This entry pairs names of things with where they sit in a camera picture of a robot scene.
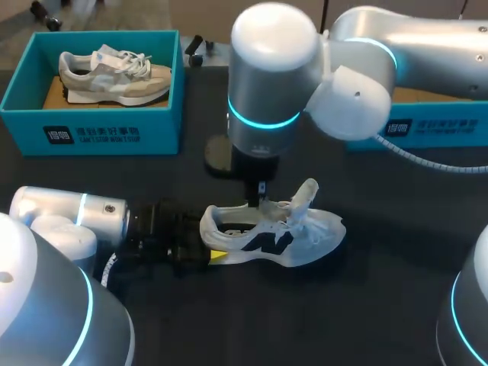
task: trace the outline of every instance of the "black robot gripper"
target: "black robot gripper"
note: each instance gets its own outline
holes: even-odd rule
[[[240,152],[226,135],[213,136],[205,146],[205,167],[215,178],[244,182],[245,199],[257,207],[266,198],[266,184],[278,170],[279,156],[254,158]]]

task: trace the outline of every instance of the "black table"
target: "black table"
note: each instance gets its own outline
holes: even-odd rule
[[[5,90],[11,73],[0,73]],[[226,68],[187,71],[184,138],[176,157],[23,159],[0,124],[0,210],[34,185],[128,201],[170,197],[195,209],[242,204],[239,182],[203,167],[209,136],[226,128]],[[271,262],[175,278],[160,265],[127,284],[136,365],[438,365],[435,321],[455,275],[488,223],[488,176],[448,175],[388,152],[349,153],[302,120],[269,187],[288,199],[309,177],[314,207],[344,218],[345,260],[285,269]],[[486,149],[422,156],[488,163]]]

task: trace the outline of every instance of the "teal box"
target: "teal box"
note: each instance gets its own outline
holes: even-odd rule
[[[61,52],[90,55],[102,44],[144,53],[152,56],[151,63],[171,67],[168,107],[43,110]],[[0,114],[24,156],[173,155],[178,153],[184,79],[176,30],[37,33],[15,70]]]
[[[418,102],[393,104],[380,132],[404,149],[488,146],[488,102]],[[386,149],[373,139],[347,143],[351,150]]]

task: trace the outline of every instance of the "n logo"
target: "n logo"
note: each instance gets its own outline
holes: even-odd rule
[[[281,255],[284,250],[293,242],[293,236],[287,231],[283,236],[275,242],[276,234],[274,233],[260,233],[256,237],[247,243],[242,248],[246,252],[252,252],[261,248],[263,253]]]

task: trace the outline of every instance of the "white sneaker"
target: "white sneaker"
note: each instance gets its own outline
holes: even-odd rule
[[[302,184],[291,202],[263,202],[259,209],[209,206],[200,221],[200,235],[211,249],[227,252],[215,264],[269,259],[284,267],[305,265],[329,254],[345,236],[342,218],[310,209],[319,185]]]
[[[171,69],[152,65],[150,56],[116,51],[103,45],[88,56],[63,52],[59,77],[68,89],[69,103],[116,101],[126,106],[147,104],[171,85]]]

